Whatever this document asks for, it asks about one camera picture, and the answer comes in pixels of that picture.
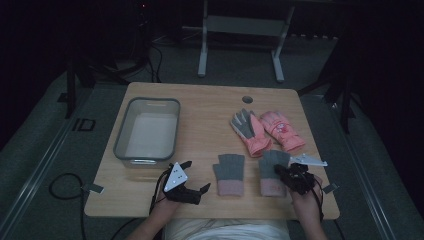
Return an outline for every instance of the metal stand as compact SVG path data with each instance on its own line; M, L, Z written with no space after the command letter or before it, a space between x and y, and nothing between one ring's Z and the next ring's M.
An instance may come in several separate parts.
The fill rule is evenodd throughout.
M208 15L208 0L204 0L203 3L202 49L200 51L199 70L197 73L199 77L206 76L206 63L208 58L207 38L208 32L211 31L279 37L280 41L278 46L271 51L271 57L274 64L276 80L278 82L284 81L280 53L293 16L294 6L290 7L285 21L282 21Z

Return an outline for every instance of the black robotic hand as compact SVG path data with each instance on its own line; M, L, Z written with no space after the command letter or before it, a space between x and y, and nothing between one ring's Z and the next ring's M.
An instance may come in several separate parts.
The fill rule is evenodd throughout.
M307 193L315 186L315 177L308 173L308 166L293 163L289 168L282 165L274 165L274 171L280 176L280 180L292 191L300 195Z

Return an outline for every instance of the white tag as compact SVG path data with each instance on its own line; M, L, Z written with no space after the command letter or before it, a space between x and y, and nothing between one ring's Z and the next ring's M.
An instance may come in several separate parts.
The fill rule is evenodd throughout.
M290 157L290 161L303 164L303 165L312 165L312 166L328 166L327 162L323 162L319 159L313 158L305 153L297 157Z
M181 183L184 183L185 181L187 181L187 179L188 177L185 174L184 170L181 168L180 164L176 162L174 164L174 167L171 170L171 173L168 178L168 182L166 182L165 184L164 191L165 192L170 191L171 189L177 187Z

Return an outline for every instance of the clear plastic tub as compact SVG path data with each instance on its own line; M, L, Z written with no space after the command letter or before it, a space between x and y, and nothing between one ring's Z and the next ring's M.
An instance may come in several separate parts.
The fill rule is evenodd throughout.
M113 149L115 156L130 168L169 160L175 152L179 115L176 99L130 100Z

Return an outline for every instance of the tabletop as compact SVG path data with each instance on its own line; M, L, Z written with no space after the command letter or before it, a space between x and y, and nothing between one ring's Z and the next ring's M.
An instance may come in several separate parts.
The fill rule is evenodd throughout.
M253 101L245 103L243 97ZM136 97L175 98L181 104L175 154L169 162L192 161L185 170L185 186L199 190L211 187L199 205L182 204L175 218L295 219L291 198L263 197L260 194L258 159L251 158L244 143L230 125L242 108L257 116L266 111L281 111L306 144L292 156L306 153L320 159L300 99L294 90L164 83L131 83L116 117L94 183L104 187L102 194L90 193L85 213L99 217L146 217L156 182L163 168L128 168L113 153L128 102ZM273 139L273 149L281 146ZM212 165L220 154L245 156L244 195L219 196ZM323 186L329 184L324 167L310 166ZM333 193L324 195L325 219L336 219L340 212Z

